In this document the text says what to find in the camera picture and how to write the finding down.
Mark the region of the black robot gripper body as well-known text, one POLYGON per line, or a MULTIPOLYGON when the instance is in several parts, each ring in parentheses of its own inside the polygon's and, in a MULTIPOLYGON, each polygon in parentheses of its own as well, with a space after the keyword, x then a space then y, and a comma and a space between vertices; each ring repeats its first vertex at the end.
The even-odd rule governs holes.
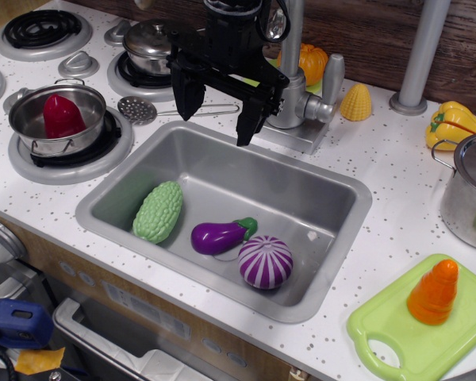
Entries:
POLYGON ((263 56, 263 46, 285 40, 290 22, 280 37, 267 35, 270 1, 205 1, 204 33, 176 25, 168 33, 173 63, 199 76, 213 87, 242 101, 258 99, 269 115, 281 109, 282 92, 289 80, 263 56))

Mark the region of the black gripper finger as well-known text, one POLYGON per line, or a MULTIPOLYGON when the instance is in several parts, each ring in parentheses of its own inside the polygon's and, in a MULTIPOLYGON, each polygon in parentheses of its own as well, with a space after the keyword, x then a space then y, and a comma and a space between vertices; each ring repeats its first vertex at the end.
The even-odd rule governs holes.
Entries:
POLYGON ((178 114, 184 121, 188 121, 202 106, 205 84, 195 73, 182 68, 178 63, 173 63, 171 85, 178 114))
POLYGON ((258 99, 243 101, 243 109, 236 124, 237 146, 249 145, 253 136, 261 130, 269 116, 265 106, 265 103, 258 99))

